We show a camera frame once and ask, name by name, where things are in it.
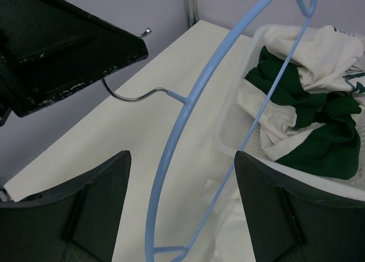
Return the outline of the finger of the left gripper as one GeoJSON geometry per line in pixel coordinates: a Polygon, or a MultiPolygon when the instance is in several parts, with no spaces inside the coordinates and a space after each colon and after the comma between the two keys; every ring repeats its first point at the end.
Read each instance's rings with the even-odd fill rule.
{"type": "Polygon", "coordinates": [[[27,116],[147,57],[142,38],[65,0],[1,0],[1,117],[27,116]]]}

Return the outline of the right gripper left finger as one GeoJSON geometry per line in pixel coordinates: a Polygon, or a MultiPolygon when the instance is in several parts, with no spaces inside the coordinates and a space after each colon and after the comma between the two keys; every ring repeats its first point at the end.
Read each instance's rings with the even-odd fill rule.
{"type": "Polygon", "coordinates": [[[111,261],[130,169],[121,151],[18,202],[1,190],[1,261],[111,261]]]}

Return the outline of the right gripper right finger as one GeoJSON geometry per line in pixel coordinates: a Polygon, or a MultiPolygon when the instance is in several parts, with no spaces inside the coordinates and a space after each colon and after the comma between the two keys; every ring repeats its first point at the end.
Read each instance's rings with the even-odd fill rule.
{"type": "Polygon", "coordinates": [[[257,261],[364,261],[364,202],[282,174],[245,152],[234,158],[257,261]]]}

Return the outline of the green and white t shirt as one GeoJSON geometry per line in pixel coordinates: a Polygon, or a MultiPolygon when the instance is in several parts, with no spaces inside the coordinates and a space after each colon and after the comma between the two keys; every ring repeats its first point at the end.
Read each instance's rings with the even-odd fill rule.
{"type": "MultiPolygon", "coordinates": [[[[271,26],[258,64],[240,82],[237,104],[256,117],[297,35],[271,26]]],[[[348,180],[359,168],[364,113],[364,44],[324,26],[301,37],[259,119],[261,149],[272,161],[312,175],[348,180]]]]}

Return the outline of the light blue hanger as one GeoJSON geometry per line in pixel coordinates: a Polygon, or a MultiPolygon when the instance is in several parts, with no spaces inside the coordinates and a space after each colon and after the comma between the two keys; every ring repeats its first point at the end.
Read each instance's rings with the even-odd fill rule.
{"type": "MultiPolygon", "coordinates": [[[[156,92],[163,92],[166,95],[168,95],[171,98],[174,98],[175,100],[181,102],[183,104],[181,111],[178,115],[178,118],[173,126],[173,129],[169,135],[169,138],[167,140],[166,146],[164,148],[164,151],[162,153],[156,175],[153,181],[151,194],[149,197],[149,205],[148,205],[148,211],[147,211],[147,219],[145,224],[145,238],[144,238],[144,249],[145,249],[145,259],[146,261],[154,261],[155,255],[158,253],[171,253],[171,252],[179,252],[179,255],[174,258],[174,261],[183,261],[189,251],[191,250],[194,242],[197,239],[197,236],[199,235],[203,225],[208,219],[208,216],[212,212],[212,209],[214,205],[217,202],[218,197],[220,196],[226,182],[228,181],[233,168],[229,168],[228,172],[226,173],[224,180],[222,184],[220,184],[217,192],[215,193],[215,196],[213,197],[208,210],[206,211],[205,215],[203,216],[199,226],[196,229],[196,232],[194,233],[193,237],[191,238],[189,244],[184,246],[165,246],[165,247],[157,247],[155,246],[155,227],[156,227],[156,219],[157,219],[157,209],[159,206],[159,201],[161,197],[161,192],[163,189],[165,177],[169,168],[169,165],[171,163],[171,159],[173,156],[173,153],[175,152],[177,143],[181,137],[181,134],[183,132],[183,129],[186,126],[186,123],[192,114],[204,88],[206,87],[207,83],[209,82],[210,78],[212,77],[213,73],[217,69],[218,65],[221,63],[225,55],[228,53],[232,45],[236,42],[236,40],[239,38],[239,36],[243,33],[244,30],[248,27],[248,25],[251,24],[253,19],[255,19],[258,14],[264,10],[272,1],[274,0],[260,0],[257,4],[254,5],[252,9],[248,11],[248,13],[236,24],[236,26],[227,34],[225,39],[222,41],[222,43],[219,45],[219,47],[216,49],[210,60],[208,61],[205,68],[202,70],[201,74],[199,75],[196,83],[194,84],[192,90],[190,91],[189,95],[187,97],[181,96],[171,90],[167,90],[165,88],[155,88],[146,94],[136,97],[136,98],[127,98],[123,97],[121,95],[116,94],[114,91],[112,91],[109,86],[107,85],[106,81],[104,79],[101,80],[104,88],[106,91],[115,99],[128,102],[128,103],[136,103],[138,101],[144,100],[147,97],[155,94],[156,92]]],[[[251,128],[249,129],[243,143],[240,146],[240,150],[243,150],[246,146],[246,144],[249,141],[249,138],[251,137],[256,125],[259,122],[259,119],[261,118],[269,100],[271,99],[271,96],[273,95],[295,49],[297,48],[297,45],[299,44],[299,41],[301,37],[303,36],[304,32],[306,31],[314,13],[315,9],[317,7],[317,1],[318,0],[310,0],[310,6],[307,7],[305,5],[304,0],[295,0],[299,9],[301,10],[301,13],[303,16],[306,17],[305,24],[302,26],[299,34],[297,35],[296,40],[293,43],[293,46],[291,47],[289,53],[287,54],[287,57],[279,70],[278,75],[276,76],[274,83],[271,85],[271,88],[269,89],[266,99],[264,100],[262,106],[260,107],[253,124],[251,128]]]]}

